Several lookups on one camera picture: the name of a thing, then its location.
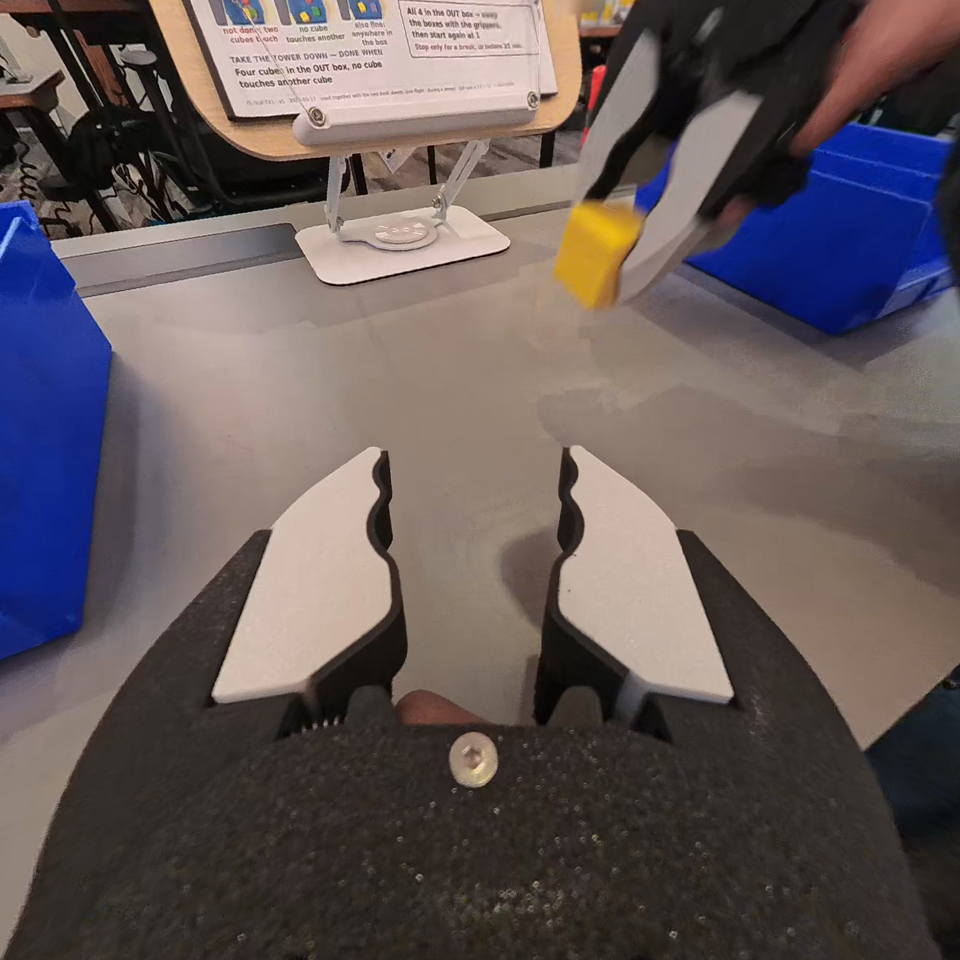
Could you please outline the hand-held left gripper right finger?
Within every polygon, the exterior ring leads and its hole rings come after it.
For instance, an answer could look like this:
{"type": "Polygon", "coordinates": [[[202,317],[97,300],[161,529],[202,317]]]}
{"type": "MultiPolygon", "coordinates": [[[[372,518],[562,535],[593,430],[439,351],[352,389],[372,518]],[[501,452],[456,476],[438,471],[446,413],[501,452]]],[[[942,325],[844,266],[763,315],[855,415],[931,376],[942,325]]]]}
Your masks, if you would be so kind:
{"type": "Polygon", "coordinates": [[[667,513],[582,445],[561,452],[534,719],[592,690],[603,721],[636,724],[655,695],[728,707],[735,690],[667,513]]]}

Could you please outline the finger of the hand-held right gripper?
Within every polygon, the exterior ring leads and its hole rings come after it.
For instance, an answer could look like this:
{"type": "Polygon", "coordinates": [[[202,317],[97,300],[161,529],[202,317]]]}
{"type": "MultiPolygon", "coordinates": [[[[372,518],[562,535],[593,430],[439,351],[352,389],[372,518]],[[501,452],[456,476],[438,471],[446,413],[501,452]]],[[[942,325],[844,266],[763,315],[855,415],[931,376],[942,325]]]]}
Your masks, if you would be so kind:
{"type": "Polygon", "coordinates": [[[684,129],[666,186],[620,270],[619,303],[656,284],[712,232],[716,215],[702,207],[761,104],[761,96],[735,91],[700,110],[684,129]]]}
{"type": "Polygon", "coordinates": [[[619,185],[639,144],[659,85],[661,43],[651,30],[634,38],[622,30],[582,146],[576,203],[605,200],[619,185]]]}

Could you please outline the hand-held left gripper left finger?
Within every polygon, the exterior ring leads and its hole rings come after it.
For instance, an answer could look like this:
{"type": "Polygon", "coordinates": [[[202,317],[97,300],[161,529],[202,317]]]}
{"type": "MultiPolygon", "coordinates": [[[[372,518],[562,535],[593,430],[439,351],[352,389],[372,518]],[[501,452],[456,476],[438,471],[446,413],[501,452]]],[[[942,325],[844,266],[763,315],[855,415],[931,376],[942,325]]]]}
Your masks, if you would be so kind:
{"type": "Polygon", "coordinates": [[[292,694],[318,721],[342,721],[356,690],[391,691],[407,655],[391,499],[389,454],[369,447],[273,523],[215,704],[292,694]]]}

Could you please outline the yellow cube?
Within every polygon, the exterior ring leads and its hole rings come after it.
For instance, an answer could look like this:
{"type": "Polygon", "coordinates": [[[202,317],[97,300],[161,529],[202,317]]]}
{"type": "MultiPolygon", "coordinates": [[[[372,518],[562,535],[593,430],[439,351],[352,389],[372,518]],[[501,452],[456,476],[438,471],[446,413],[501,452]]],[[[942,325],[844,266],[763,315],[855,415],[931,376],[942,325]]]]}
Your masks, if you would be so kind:
{"type": "Polygon", "coordinates": [[[632,206],[600,200],[575,204],[558,247],[554,280],[585,309],[614,306],[623,264],[642,235],[645,219],[632,206]]]}

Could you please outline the blue plastic bin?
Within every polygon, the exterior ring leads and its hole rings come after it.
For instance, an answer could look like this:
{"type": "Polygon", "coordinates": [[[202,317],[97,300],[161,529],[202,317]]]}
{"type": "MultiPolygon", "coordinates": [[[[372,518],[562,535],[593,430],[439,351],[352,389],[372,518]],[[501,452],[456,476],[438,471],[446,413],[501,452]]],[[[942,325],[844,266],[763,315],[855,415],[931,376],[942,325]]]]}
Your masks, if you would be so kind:
{"type": "Polygon", "coordinates": [[[918,306],[954,286],[934,203],[952,150],[848,124],[814,151],[798,194],[685,264],[829,335],[918,306]]]}
{"type": "Polygon", "coordinates": [[[82,626],[112,360],[30,203],[3,203],[2,660],[82,626]]]}

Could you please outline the person's right hand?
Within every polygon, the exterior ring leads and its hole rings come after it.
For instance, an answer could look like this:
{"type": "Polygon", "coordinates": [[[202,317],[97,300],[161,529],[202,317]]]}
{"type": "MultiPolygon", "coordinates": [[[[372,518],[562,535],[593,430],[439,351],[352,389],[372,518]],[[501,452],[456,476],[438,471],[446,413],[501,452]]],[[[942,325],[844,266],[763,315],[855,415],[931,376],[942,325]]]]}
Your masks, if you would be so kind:
{"type": "Polygon", "coordinates": [[[958,48],[957,1],[870,1],[847,31],[821,100],[797,132],[798,158],[833,137],[883,94],[958,48]]]}

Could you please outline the printed instruction sheet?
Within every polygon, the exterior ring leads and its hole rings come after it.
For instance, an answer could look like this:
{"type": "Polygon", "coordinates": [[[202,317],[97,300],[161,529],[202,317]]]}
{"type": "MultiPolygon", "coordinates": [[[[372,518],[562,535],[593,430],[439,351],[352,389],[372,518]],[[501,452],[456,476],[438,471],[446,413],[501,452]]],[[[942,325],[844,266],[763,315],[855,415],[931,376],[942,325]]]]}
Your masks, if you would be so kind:
{"type": "Polygon", "coordinates": [[[305,146],[521,125],[558,93],[541,2],[185,2],[226,115],[305,146]]]}

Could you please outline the person's leg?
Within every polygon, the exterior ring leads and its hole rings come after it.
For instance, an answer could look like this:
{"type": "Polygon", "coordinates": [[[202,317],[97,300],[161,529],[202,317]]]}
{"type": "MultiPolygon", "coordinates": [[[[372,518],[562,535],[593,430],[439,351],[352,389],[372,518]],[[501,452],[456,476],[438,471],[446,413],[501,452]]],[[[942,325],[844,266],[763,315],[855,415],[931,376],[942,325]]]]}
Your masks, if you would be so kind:
{"type": "Polygon", "coordinates": [[[959,668],[866,751],[892,810],[931,936],[959,957],[959,668]]]}

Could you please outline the wooden board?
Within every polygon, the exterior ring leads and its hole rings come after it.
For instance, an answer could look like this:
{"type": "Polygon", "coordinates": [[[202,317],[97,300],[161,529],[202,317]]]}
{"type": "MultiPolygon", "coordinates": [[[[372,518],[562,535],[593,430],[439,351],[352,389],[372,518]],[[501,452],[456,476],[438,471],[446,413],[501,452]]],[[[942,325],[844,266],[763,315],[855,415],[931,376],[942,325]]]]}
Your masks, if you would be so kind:
{"type": "Polygon", "coordinates": [[[398,131],[306,147],[295,137],[291,119],[234,121],[226,113],[214,77],[184,2],[150,1],[150,13],[174,73],[198,115],[222,139],[251,156],[270,162],[294,162],[322,157],[375,153],[389,148],[439,146],[476,139],[525,138],[552,134],[570,117],[582,82],[579,12],[573,2],[543,2],[558,92],[540,104],[533,118],[521,125],[461,127],[441,131],[398,131]]]}

